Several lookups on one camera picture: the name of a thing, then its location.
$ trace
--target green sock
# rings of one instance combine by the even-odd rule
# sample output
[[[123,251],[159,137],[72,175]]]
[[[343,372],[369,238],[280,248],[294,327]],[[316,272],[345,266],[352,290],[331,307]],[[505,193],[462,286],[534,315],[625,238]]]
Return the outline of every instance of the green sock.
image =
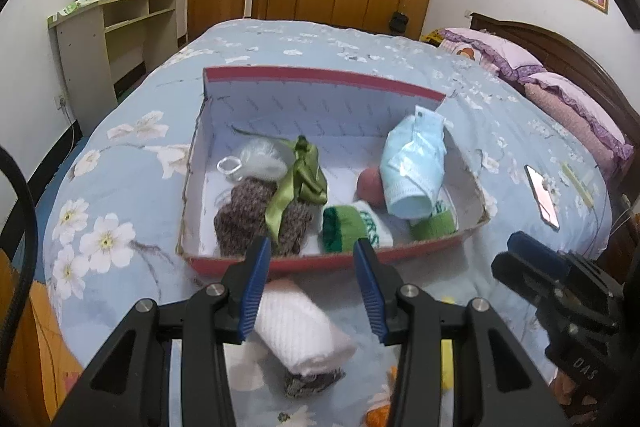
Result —
[[[363,237],[368,237],[367,227],[354,206],[328,206],[322,212],[325,252],[351,251],[353,244]]]
[[[414,241],[428,241],[455,233],[456,222],[453,220],[451,211],[445,210],[435,216],[418,221],[410,228],[411,237],[414,238]]]

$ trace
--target surgical mask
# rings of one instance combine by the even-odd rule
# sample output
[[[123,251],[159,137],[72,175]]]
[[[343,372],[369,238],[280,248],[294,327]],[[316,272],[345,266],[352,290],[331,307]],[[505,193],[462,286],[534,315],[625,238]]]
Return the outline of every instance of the surgical mask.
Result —
[[[380,163],[386,209],[401,219],[431,216],[444,180],[444,118],[415,106],[387,136]]]

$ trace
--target black cable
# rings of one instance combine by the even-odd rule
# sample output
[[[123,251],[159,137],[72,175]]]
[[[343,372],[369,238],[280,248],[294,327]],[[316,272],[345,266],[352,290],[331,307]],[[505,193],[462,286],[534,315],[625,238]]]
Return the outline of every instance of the black cable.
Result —
[[[24,257],[18,283],[14,290],[7,309],[2,330],[0,331],[0,387],[4,389],[6,379],[6,367],[9,362],[9,353],[14,345],[15,333],[22,317],[22,311],[29,297],[29,290],[36,271],[38,257],[38,223],[36,221],[36,208],[33,204],[29,185],[20,172],[18,164],[11,155],[0,146],[0,171],[6,176],[14,188],[18,197],[18,204],[24,215]]]

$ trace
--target white sock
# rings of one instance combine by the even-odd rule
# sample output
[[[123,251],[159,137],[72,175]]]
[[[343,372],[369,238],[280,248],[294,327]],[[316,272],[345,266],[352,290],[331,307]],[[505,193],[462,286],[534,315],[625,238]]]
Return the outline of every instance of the white sock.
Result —
[[[373,248],[388,248],[394,245],[391,230],[386,226],[366,201],[356,201],[353,206],[360,212],[360,216],[367,227],[369,242]]]

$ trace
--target green satin bow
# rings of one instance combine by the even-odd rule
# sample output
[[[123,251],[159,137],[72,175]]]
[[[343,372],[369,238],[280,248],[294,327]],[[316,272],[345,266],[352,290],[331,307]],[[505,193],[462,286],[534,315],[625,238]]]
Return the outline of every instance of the green satin bow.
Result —
[[[266,136],[257,133],[242,131],[233,127],[233,130],[246,136],[258,136],[270,140],[278,140],[287,145],[296,157],[287,174],[278,182],[278,189],[267,205],[264,220],[274,243],[278,245],[282,214],[291,201],[306,201],[311,204],[326,204],[326,178],[318,163],[318,147],[309,143],[302,135],[297,140]]]

